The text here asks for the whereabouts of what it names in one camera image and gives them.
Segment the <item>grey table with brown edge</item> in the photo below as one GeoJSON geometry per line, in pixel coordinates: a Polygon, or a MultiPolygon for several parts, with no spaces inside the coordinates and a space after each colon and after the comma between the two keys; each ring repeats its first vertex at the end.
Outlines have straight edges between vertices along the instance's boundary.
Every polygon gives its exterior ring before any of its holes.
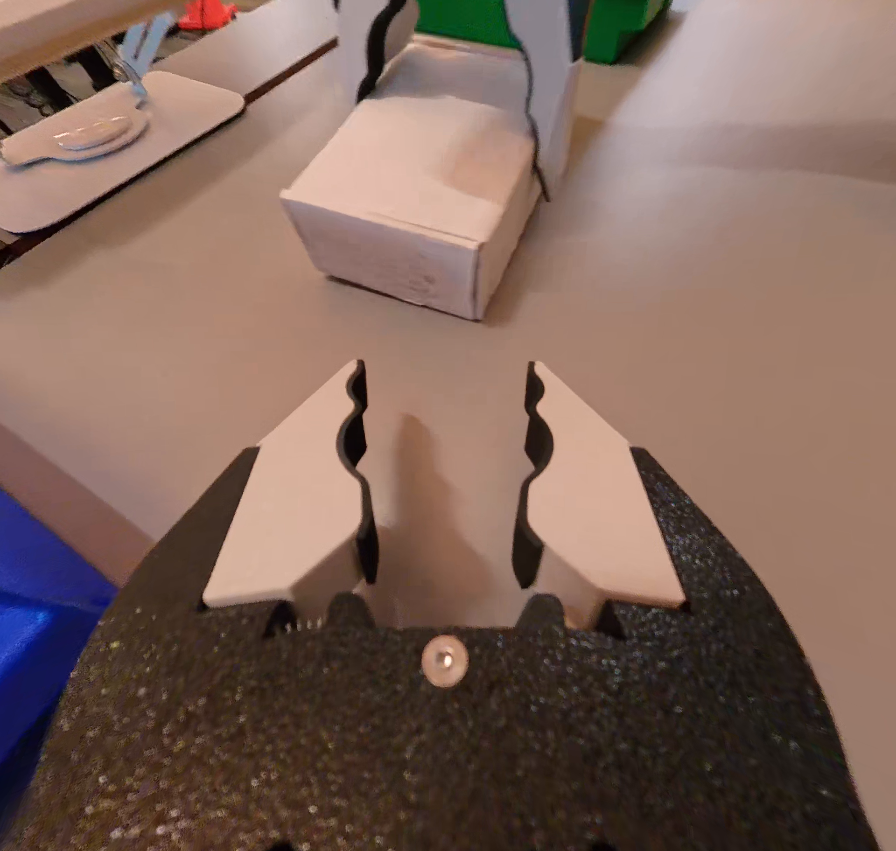
{"type": "Polygon", "coordinates": [[[333,0],[272,0],[153,70],[232,91],[253,104],[337,45],[333,0]]]}

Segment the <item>red cone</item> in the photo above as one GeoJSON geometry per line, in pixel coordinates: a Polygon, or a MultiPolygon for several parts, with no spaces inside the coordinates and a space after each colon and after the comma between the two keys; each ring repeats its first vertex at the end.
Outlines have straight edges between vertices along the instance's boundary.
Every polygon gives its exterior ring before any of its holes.
{"type": "Polygon", "coordinates": [[[178,18],[176,25],[182,31],[206,32],[223,28],[238,16],[238,7],[222,0],[191,0],[178,18]]]}

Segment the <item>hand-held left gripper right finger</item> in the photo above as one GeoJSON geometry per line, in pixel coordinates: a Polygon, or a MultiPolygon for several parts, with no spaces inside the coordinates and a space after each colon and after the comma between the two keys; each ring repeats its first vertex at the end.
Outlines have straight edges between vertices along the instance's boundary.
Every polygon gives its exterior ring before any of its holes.
{"type": "Polygon", "coordinates": [[[511,563],[527,599],[557,602],[571,629],[608,629],[611,603],[687,611],[630,443],[544,363],[526,375],[511,563]]]}

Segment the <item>blue plastic bin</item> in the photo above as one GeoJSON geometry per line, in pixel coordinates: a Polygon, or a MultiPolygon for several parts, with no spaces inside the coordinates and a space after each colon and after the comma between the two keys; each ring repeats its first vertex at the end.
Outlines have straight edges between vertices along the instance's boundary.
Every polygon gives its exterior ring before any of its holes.
{"type": "Polygon", "coordinates": [[[37,765],[60,696],[116,588],[1,493],[1,799],[37,765]]]}

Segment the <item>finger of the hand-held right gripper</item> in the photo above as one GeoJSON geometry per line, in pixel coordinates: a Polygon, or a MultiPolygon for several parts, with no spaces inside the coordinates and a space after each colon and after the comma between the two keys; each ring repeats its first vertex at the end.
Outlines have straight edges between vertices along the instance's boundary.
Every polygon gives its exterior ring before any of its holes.
{"type": "Polygon", "coordinates": [[[535,143],[535,171],[547,201],[566,171],[581,67],[580,0],[505,0],[528,72],[525,115],[535,143]]]}
{"type": "Polygon", "coordinates": [[[350,104],[370,96],[387,63],[411,40],[420,17],[417,0],[333,0],[342,80],[350,104]]]}

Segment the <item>green plastic bin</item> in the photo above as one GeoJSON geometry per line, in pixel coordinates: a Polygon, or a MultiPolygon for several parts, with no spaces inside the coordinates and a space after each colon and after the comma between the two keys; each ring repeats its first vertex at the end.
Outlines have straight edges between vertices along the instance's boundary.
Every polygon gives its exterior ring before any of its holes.
{"type": "MultiPolygon", "coordinates": [[[[416,0],[417,32],[518,49],[503,0],[416,0]]],[[[589,63],[616,63],[673,0],[569,0],[574,51],[589,63]]]]}

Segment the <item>white cardboard mailer box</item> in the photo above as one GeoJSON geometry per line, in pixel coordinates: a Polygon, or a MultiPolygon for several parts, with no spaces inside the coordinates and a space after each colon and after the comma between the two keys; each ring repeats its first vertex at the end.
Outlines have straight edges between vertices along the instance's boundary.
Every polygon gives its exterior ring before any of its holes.
{"type": "Polygon", "coordinates": [[[416,35],[280,197],[324,275],[482,321],[542,198],[518,51],[416,35]]]}

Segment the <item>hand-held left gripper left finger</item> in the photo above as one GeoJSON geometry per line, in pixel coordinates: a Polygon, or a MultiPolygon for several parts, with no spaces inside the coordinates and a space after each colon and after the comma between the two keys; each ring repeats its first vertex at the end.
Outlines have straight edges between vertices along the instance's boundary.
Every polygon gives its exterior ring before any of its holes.
{"type": "Polygon", "coordinates": [[[203,602],[290,603],[325,618],[331,600],[376,581],[379,545],[366,452],[364,361],[344,365],[257,445],[203,602]]]}

